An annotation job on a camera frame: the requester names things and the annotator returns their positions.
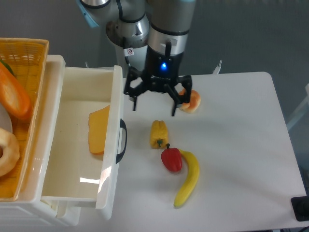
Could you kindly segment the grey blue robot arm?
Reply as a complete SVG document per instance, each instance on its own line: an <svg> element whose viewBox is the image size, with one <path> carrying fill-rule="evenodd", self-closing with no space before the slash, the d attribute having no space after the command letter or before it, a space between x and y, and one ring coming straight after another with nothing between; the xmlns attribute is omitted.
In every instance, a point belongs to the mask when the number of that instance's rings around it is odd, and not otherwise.
<svg viewBox="0 0 309 232"><path fill-rule="evenodd" d="M194 0L79 0L91 28L106 35L126 70L124 93L133 102L146 91L167 93L174 108L188 104L192 78L179 76L194 15Z"/></svg>

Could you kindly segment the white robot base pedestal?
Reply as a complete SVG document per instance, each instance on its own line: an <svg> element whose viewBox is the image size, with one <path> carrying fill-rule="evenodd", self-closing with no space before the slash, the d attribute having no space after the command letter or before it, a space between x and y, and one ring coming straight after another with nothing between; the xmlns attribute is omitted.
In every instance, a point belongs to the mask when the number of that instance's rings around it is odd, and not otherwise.
<svg viewBox="0 0 309 232"><path fill-rule="evenodd" d="M133 23L118 19L106 25L106 34L115 48L117 64L123 69L123 77L126 77L129 66L143 70L149 30L146 16Z"/></svg>

